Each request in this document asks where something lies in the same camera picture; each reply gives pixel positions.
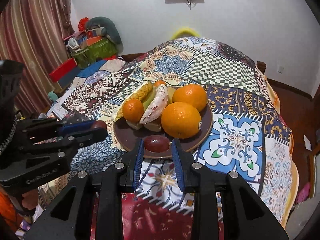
orange cloth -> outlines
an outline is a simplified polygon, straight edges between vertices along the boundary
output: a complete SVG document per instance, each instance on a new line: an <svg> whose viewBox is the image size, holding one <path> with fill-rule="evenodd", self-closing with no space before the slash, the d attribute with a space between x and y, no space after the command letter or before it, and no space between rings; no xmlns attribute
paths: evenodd
<svg viewBox="0 0 320 240"><path fill-rule="evenodd" d="M0 214L6 221L7 225L13 232L17 231L20 223L23 220L14 209L10 199L0 191Z"/></svg>

white wall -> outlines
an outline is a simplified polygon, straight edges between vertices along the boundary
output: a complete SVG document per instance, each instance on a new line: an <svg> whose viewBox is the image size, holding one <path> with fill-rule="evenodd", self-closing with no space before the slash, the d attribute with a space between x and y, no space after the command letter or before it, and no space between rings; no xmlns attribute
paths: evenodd
<svg viewBox="0 0 320 240"><path fill-rule="evenodd" d="M72 0L72 24L105 16L116 25L122 54L145 52L182 26L267 64L266 75L311 94L318 86L320 26L304 0ZM277 66L285 69L277 72Z"/></svg>

baseboard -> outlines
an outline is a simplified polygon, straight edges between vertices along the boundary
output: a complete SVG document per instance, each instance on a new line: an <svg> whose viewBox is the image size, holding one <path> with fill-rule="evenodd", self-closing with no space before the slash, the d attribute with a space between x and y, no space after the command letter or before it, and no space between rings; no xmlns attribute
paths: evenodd
<svg viewBox="0 0 320 240"><path fill-rule="evenodd" d="M276 80L273 80L273 79L270 79L268 78L268 83L271 85L271 86L276 86L276 87L279 87L279 88L283 88L283 89L286 89L286 90L289 90L293 93L296 93L298 95L301 95L305 98L308 98L310 101L312 101L312 96L304 91L301 91L300 89L297 89L297 88L294 88L292 86L289 86L287 84L283 84L279 81L276 81Z"/></svg>

navy and gold patterned patch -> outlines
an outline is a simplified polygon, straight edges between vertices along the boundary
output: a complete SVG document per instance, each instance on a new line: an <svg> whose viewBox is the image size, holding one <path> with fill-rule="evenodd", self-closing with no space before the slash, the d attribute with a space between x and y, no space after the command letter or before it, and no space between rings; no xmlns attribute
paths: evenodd
<svg viewBox="0 0 320 240"><path fill-rule="evenodd" d="M241 115L259 116L265 119L263 131L266 137L289 144L291 130L281 123L279 114L274 108L268 107L264 97L243 89L204 85L208 95L208 103L215 112L239 113Z"/></svg>

hand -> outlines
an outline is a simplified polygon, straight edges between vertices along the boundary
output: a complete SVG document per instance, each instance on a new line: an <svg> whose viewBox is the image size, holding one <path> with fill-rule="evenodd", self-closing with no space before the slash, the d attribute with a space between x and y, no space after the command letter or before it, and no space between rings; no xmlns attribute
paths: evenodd
<svg viewBox="0 0 320 240"><path fill-rule="evenodd" d="M33 189L25 194L22 194L24 199L21 201L22 206L31 210L38 205L38 190Z"/></svg>

